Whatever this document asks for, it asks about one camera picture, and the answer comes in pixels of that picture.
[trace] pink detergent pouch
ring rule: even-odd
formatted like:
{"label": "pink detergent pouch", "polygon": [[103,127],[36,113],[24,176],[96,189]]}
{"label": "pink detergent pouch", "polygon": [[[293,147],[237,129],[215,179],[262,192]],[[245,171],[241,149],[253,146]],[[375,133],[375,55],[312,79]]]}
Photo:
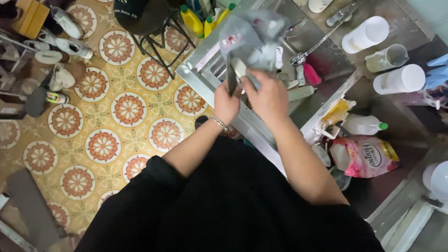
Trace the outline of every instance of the pink detergent pouch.
{"label": "pink detergent pouch", "polygon": [[372,136],[335,139],[330,152],[337,168],[345,171],[345,175],[356,178],[382,175],[397,168],[400,163],[388,142]]}

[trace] fabric softener pouch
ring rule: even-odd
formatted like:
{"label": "fabric softener pouch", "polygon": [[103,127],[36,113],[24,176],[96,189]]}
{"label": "fabric softener pouch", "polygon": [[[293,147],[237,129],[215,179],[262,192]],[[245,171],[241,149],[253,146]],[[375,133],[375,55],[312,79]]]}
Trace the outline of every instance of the fabric softener pouch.
{"label": "fabric softener pouch", "polygon": [[218,41],[224,59],[237,56],[246,67],[275,71],[276,49],[290,26],[289,19],[267,10],[250,10],[226,19]]}
{"label": "fabric softener pouch", "polygon": [[[342,146],[346,149],[346,154],[337,151]],[[335,139],[330,152],[338,169],[344,170],[345,175],[356,178],[382,175],[398,167],[400,161],[388,142],[372,136]]]}

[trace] chain bracelet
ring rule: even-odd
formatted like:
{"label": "chain bracelet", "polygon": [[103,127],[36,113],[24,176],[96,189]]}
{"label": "chain bracelet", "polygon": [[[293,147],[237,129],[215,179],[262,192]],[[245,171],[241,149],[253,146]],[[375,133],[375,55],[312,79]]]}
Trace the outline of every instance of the chain bracelet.
{"label": "chain bracelet", "polygon": [[223,128],[225,133],[228,132],[228,127],[223,123],[223,121],[217,118],[215,114],[212,114],[211,118],[213,118],[213,120],[215,120],[215,122],[217,122],[221,126],[221,128]]}

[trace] tile floor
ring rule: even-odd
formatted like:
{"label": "tile floor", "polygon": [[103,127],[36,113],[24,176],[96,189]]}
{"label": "tile floor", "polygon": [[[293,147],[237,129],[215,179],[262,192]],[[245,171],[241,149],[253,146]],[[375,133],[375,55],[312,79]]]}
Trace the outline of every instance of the tile floor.
{"label": "tile floor", "polygon": [[[78,0],[68,11],[95,56],[85,61],[87,75],[69,104],[53,105],[40,118],[0,122],[0,183],[4,188],[9,174],[27,167],[58,222],[82,234],[148,158],[173,148],[194,131],[198,116],[213,110],[140,53],[117,24],[113,0]],[[160,52],[171,62],[186,39],[174,29],[165,37],[167,49]]]}

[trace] person's right hand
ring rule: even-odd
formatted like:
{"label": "person's right hand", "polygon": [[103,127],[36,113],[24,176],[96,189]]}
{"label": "person's right hand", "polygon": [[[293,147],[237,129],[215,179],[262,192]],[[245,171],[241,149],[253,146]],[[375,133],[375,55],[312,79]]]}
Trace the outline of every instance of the person's right hand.
{"label": "person's right hand", "polygon": [[257,91],[249,78],[246,76],[242,78],[252,109],[272,130],[275,125],[289,118],[288,91],[281,80],[273,79],[263,71],[254,69],[246,71],[261,83],[261,88]]}

